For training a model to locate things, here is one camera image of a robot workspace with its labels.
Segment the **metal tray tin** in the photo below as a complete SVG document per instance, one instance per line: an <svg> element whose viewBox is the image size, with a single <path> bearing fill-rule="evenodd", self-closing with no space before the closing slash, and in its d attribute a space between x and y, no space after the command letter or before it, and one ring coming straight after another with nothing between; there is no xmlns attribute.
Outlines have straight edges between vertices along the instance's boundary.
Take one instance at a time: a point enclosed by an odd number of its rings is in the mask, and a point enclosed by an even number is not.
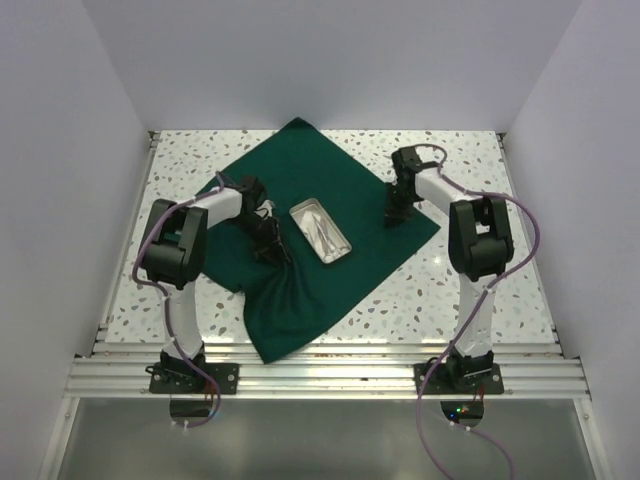
<svg viewBox="0 0 640 480"><path fill-rule="evenodd" d="M289 215L319 260L329 265L352 252L352 245L316 198L304 200Z"/></svg>

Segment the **steel hemostat forceps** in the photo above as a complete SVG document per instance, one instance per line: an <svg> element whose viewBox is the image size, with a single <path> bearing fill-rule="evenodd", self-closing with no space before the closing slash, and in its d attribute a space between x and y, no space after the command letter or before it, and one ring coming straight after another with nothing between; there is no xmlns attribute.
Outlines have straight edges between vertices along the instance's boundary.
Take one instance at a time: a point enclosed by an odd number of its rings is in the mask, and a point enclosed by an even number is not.
<svg viewBox="0 0 640 480"><path fill-rule="evenodd" d="M330 263L336 259L338 247L329 235L325 220L317 215L312 215L311 233L313 234L314 247L325 263Z"/></svg>

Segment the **green surgical cloth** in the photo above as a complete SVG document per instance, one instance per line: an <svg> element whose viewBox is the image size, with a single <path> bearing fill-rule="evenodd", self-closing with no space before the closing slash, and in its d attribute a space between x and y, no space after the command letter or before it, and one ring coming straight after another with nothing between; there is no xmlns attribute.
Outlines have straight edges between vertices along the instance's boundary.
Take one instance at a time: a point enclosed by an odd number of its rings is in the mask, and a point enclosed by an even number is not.
<svg viewBox="0 0 640 480"><path fill-rule="evenodd" d="M203 274L245 297L248 336L266 363L278 361L328 331L439 231L422 213L384 225L386 186L374 173L302 119L225 168L238 182L256 177L275 204L290 262L256 259L249 237L224 222L207 233ZM353 250L325 265L294 224L290 209L316 199Z"/></svg>

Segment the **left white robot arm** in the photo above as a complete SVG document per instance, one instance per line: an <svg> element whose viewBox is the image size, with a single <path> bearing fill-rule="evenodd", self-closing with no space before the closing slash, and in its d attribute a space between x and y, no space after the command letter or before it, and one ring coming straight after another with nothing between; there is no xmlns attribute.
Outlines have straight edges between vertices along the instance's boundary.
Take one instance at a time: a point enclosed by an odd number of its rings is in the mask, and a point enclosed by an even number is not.
<svg viewBox="0 0 640 480"><path fill-rule="evenodd" d="M195 287L205 264L207 234L230 222L245 233L258 260L291 261L265 186L255 176L235 183L221 173L212 189L182 202L152 204L132 270L133 281L160 293L166 344L160 360L146 368L154 394L214 393L197 324Z"/></svg>

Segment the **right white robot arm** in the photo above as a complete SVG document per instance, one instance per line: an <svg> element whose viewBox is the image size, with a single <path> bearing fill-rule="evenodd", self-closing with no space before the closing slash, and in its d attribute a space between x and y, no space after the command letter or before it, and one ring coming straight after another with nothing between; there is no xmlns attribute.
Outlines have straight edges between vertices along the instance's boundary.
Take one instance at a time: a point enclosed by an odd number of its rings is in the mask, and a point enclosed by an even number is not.
<svg viewBox="0 0 640 480"><path fill-rule="evenodd" d="M391 155L396 179L387 184L384 225L408 221L426 201L448 216L448 257L459 274L459 318L445 358L415 366L417 390L426 394L465 394L483 388L504 392L494 363L492 320L495 281L514 256L506 201L472 193L442 175L442 163L424 161L416 146Z"/></svg>

